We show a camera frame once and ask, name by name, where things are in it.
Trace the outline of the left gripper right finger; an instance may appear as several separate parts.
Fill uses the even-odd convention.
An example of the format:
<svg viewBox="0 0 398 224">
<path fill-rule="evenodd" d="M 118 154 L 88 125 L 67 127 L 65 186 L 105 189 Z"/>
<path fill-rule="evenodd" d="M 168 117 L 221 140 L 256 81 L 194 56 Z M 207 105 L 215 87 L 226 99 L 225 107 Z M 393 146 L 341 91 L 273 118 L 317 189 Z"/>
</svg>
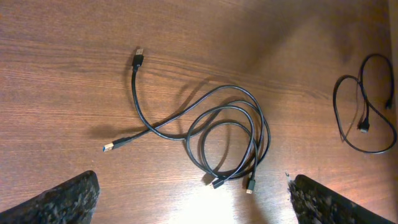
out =
<svg viewBox="0 0 398 224">
<path fill-rule="evenodd" d="M 288 181 L 290 202 L 299 224 L 373 224 L 391 221 L 299 174 Z"/>
</svg>

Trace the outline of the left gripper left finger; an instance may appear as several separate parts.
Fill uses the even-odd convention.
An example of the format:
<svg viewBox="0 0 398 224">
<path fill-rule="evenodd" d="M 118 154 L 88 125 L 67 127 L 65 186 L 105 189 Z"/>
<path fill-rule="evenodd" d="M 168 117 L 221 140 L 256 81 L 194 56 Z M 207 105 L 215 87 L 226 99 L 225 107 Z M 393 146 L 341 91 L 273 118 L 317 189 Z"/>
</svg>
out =
<svg viewBox="0 0 398 224">
<path fill-rule="evenodd" d="M 85 171 L 1 212 L 1 223 L 90 223 L 100 196 L 96 173 Z"/>
</svg>

